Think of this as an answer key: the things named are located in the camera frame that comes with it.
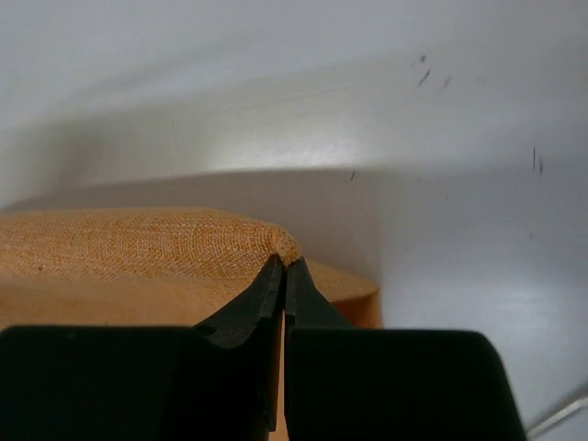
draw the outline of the white surface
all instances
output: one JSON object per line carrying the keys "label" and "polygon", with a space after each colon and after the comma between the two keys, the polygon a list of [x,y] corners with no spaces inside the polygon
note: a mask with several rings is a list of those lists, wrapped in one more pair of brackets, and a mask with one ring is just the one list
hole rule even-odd
{"label": "white surface", "polygon": [[526,421],[588,379],[587,142],[583,0],[0,2],[0,205],[280,222],[487,334]]}

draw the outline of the dark speck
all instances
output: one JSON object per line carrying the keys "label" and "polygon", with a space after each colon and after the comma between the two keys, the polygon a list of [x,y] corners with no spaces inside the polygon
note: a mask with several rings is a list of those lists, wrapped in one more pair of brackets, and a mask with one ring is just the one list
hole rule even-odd
{"label": "dark speck", "polygon": [[419,81],[419,84],[416,87],[418,88],[418,87],[422,86],[423,83],[424,83],[424,80],[426,80],[429,77],[430,74],[431,74],[431,69],[429,69],[428,71],[426,71],[426,74],[424,75],[423,78],[421,78],[421,81]]}

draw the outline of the woven textile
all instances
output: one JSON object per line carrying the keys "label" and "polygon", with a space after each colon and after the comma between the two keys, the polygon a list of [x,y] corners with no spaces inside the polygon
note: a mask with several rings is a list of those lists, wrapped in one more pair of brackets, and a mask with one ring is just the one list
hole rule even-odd
{"label": "woven textile", "polygon": [[[301,256],[276,225],[216,209],[101,209],[0,216],[0,327],[195,324],[243,291],[266,259]],[[379,288],[312,261],[352,322],[380,325]],[[283,417],[273,440],[287,439]]]}

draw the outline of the dust mark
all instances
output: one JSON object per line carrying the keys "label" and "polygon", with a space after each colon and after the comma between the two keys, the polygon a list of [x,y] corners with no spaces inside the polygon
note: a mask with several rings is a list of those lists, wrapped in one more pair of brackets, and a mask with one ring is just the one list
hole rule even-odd
{"label": "dust mark", "polygon": [[422,86],[423,83],[424,83],[424,80],[426,80],[429,77],[430,74],[431,74],[431,69],[429,69],[428,71],[426,71],[426,74],[424,75],[423,78],[421,78],[421,81],[419,81],[419,84],[416,87],[419,88],[420,86]]}
{"label": "dust mark", "polygon": [[439,90],[437,90],[437,92],[441,92],[443,89],[445,89],[449,85],[449,83],[451,83],[451,75],[447,77],[447,79],[445,80],[443,85],[441,87],[439,87]]}

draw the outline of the curved white surface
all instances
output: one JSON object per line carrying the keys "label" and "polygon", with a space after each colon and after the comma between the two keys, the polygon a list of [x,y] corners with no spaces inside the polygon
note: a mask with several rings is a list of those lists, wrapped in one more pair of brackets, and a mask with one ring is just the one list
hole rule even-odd
{"label": "curved white surface", "polygon": [[[588,380],[583,0],[59,0],[0,17],[0,205],[279,222],[380,280],[389,326],[487,334],[526,422]],[[587,435],[583,415],[544,439]]]}

